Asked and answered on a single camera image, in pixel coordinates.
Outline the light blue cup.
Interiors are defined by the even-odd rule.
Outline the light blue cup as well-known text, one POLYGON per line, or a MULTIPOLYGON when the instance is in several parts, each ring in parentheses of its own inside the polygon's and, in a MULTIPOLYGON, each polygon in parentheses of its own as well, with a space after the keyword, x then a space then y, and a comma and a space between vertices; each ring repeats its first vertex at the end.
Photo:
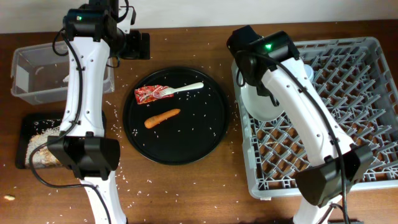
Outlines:
POLYGON ((305 70, 305 73, 306 73, 307 82, 313 83, 314 77, 315 77, 313 68, 311 66, 305 64, 304 65, 304 70, 305 70))

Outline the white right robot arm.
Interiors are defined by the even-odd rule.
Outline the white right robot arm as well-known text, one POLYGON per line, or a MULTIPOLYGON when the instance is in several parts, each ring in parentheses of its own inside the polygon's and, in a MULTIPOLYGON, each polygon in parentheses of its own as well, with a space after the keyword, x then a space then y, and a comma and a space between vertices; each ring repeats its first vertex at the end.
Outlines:
POLYGON ((338 125, 308 78, 298 48, 284 31, 262 37, 251 26, 234 30, 226 43, 234 57, 236 83, 267 98, 265 114, 287 114, 307 152, 310 167, 297 173, 302 202, 293 223, 327 223, 339 208, 349 223, 346 195, 373 161, 338 125))

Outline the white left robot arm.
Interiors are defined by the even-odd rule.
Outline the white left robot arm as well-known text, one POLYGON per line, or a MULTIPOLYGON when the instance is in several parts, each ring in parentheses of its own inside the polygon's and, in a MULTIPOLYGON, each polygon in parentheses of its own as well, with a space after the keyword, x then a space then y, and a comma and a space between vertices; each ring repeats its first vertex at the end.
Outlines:
POLYGON ((131 30, 135 20, 129 1, 123 6, 118 1, 89 1, 64 16, 58 35, 68 47, 69 80, 60 133, 49 136, 29 156, 30 170, 47 187, 57 185, 41 178, 33 163, 42 148, 70 169, 80 182, 67 187, 86 190, 96 223, 128 222, 116 187, 120 144, 105 136, 102 102, 109 59, 150 58, 150 35, 131 30))

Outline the grey plate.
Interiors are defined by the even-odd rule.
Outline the grey plate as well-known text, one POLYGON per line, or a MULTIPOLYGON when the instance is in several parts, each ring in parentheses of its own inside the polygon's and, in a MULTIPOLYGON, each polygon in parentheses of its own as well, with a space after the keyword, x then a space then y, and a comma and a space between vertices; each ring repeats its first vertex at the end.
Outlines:
POLYGON ((254 86, 245 83, 240 88, 241 98, 247 112, 259 121, 272 121, 284 111, 280 106, 274 106, 271 97, 259 96, 254 86))

